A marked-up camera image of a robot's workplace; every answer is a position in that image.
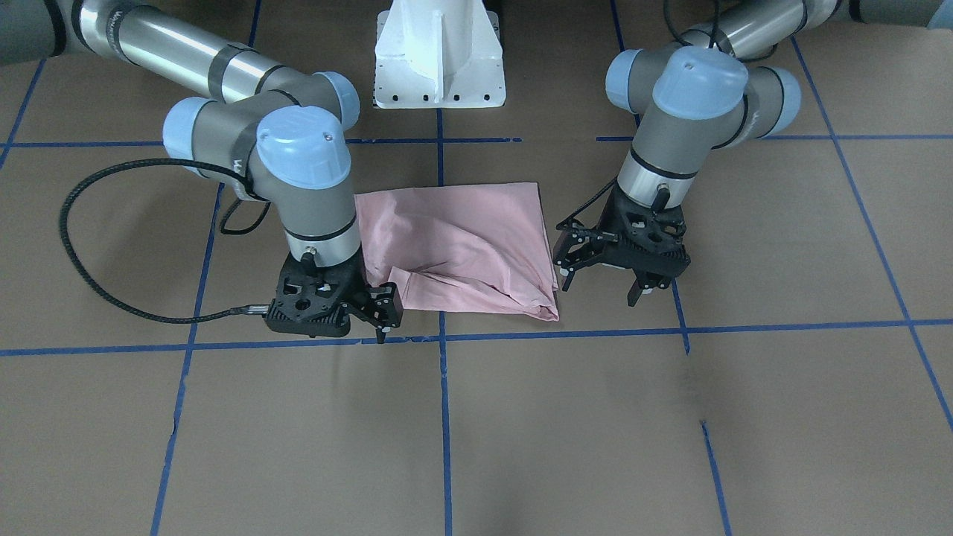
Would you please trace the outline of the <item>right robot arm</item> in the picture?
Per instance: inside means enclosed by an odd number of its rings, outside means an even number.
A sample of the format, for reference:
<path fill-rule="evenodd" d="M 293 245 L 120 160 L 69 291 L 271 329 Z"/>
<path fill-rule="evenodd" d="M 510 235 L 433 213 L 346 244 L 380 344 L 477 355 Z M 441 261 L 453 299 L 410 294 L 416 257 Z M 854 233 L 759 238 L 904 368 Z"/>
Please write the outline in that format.
<path fill-rule="evenodd" d="M 2 3 L 3 65 L 74 51 L 119 59 L 195 91 L 165 118 L 166 157 L 105 167 L 62 204 L 61 244 L 93 292 L 169 325 L 256 315 L 277 333 L 342 338 L 355 318 L 374 327 L 380 344 L 401 326 L 396 285 L 370 284 L 365 274 L 346 145 L 346 132 L 360 119 L 360 99 L 345 76 L 303 74 L 142 1 Z M 110 174 L 158 166 L 184 167 L 231 187 L 239 201 L 277 211 L 288 255 L 270 303 L 170 318 L 119 301 L 89 274 L 68 230 L 75 201 Z"/>

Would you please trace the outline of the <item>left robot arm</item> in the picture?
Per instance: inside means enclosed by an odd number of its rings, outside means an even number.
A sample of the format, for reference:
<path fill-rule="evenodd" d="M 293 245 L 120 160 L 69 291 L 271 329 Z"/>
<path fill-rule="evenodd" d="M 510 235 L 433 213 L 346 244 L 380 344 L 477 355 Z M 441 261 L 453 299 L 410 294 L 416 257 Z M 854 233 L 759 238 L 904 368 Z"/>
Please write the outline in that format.
<path fill-rule="evenodd" d="M 613 59 L 605 92 L 639 119 L 622 169 L 600 190 L 598 223 L 576 214 L 558 224 L 552 263 L 568 290 L 575 274 L 601 264 L 630 270 L 627 302 L 670 286 L 690 264 L 681 205 L 706 157 L 775 135 L 796 118 L 800 83 L 764 66 L 777 44 L 836 19 L 922 28 L 951 27 L 949 1 L 741 1 L 657 50 Z"/>

